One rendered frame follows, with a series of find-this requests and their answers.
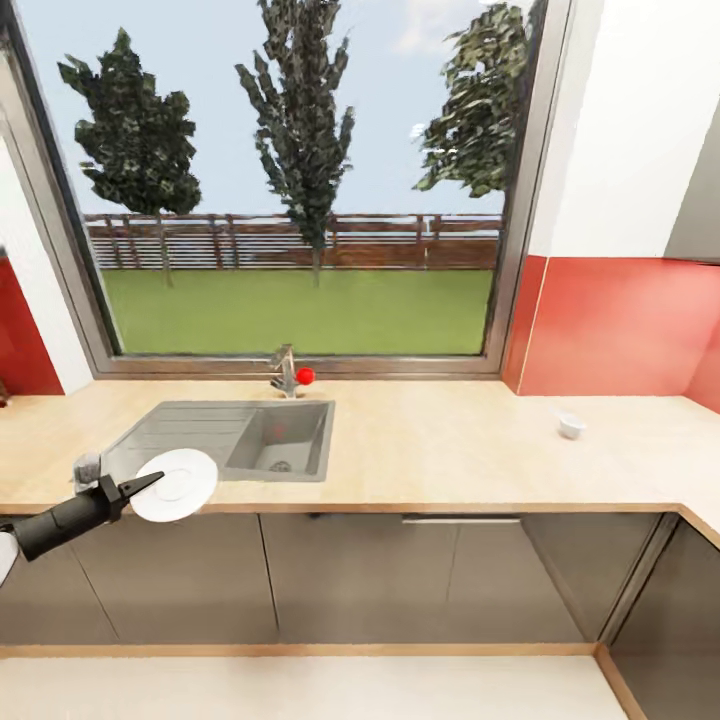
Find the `coffee cup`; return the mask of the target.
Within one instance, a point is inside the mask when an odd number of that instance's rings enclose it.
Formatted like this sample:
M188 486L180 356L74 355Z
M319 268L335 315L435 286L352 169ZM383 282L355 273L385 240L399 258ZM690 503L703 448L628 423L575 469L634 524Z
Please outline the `coffee cup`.
M588 421L578 415L561 415L559 423L560 430L563 435L566 435L571 439L578 439L579 437L582 437L589 428Z

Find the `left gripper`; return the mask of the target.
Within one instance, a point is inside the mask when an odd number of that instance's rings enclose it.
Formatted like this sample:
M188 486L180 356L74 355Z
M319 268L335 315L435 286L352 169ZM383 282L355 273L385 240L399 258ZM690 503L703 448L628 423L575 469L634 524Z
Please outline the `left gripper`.
M164 476L165 472L160 471L116 484L111 473L107 473L99 479L99 485L95 489L89 489L51 507L51 515L59 528L63 543L74 541L79 535L105 521L115 523L121 519L121 511L132 496Z

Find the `saucer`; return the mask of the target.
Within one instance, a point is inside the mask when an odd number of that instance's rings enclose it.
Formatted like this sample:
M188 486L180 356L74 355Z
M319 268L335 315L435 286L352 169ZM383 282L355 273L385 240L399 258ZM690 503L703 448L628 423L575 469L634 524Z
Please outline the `saucer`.
M177 449L149 461L137 477L164 471L165 476L128 500L132 512L149 521L175 521L195 513L213 494L217 465L194 449Z

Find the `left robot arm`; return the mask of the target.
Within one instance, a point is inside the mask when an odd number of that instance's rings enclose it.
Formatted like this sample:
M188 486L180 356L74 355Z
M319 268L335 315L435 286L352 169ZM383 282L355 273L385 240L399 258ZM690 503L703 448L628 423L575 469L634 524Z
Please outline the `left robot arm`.
M81 453L73 465L75 497L29 520L13 517L0 523L0 586L21 553L34 561L105 521L115 523L132 496L165 476L160 471L116 484L111 473L102 471L101 453Z

